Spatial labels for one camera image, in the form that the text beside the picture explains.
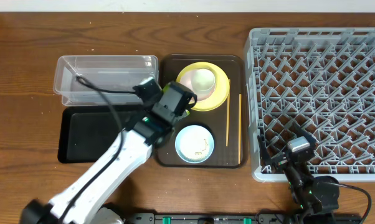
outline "plastic grid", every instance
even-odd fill
[[[267,38],[248,40],[250,125],[268,151],[296,138],[296,122],[318,142],[313,174],[375,174],[375,30],[293,29],[302,39],[289,39],[292,29],[254,30]]]

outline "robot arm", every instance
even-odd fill
[[[134,90],[143,100],[145,109],[137,111],[130,118],[107,152],[79,180],[45,206],[36,200],[31,201],[22,211],[21,224],[90,223],[125,178],[147,161],[152,146],[167,141],[175,123],[194,106],[189,104],[190,100],[194,98],[197,101],[197,96],[191,90],[175,82],[161,90],[154,79],[149,79],[135,86]],[[124,139],[122,149],[108,165],[120,148],[121,137]],[[76,199],[74,204],[70,203],[73,199]]]
[[[316,140],[296,123],[293,123],[290,130],[297,135],[297,138],[287,142],[287,150],[276,153],[272,157],[267,152],[265,144],[259,139],[264,164],[271,165],[274,171],[286,175],[294,202],[301,206],[301,209],[295,210],[290,216],[285,216],[283,223],[346,223],[344,220],[337,220],[333,213],[339,208],[339,187],[344,187],[358,190],[368,198],[368,208],[359,222],[362,224],[371,208],[369,193],[359,187],[339,184],[331,176],[313,177],[306,162],[315,155]]]
[[[117,159],[82,193],[74,207],[64,218],[64,223],[90,223],[99,208],[132,171],[145,163],[151,155],[152,146],[136,131],[123,131],[125,142]],[[75,194],[112,158],[120,145],[120,135],[108,151],[94,163],[74,184],[49,201],[50,211],[59,218]]]

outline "white bowl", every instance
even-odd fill
[[[180,158],[188,163],[204,162],[214,150],[214,138],[206,128],[190,125],[176,136],[175,150]]]

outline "wooden table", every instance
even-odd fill
[[[375,14],[0,13],[0,223],[17,223],[33,198],[47,202],[90,164],[60,164],[64,106],[54,95],[62,55],[170,53],[242,57],[254,27],[375,27]],[[355,184],[373,196],[375,183]],[[150,159],[110,198],[122,210],[255,213],[296,205],[287,184],[256,182],[237,170],[172,169]],[[341,190],[339,212],[365,211],[366,197]]]

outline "yellow bowl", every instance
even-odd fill
[[[205,100],[198,101],[192,109],[196,111],[210,111],[223,104],[227,99],[227,95],[230,91],[229,79],[227,78],[225,72],[213,63],[196,62],[186,66],[179,73],[178,77],[176,78],[176,81],[180,83],[184,74],[194,69],[210,70],[215,75],[215,89],[210,97],[208,97]]]

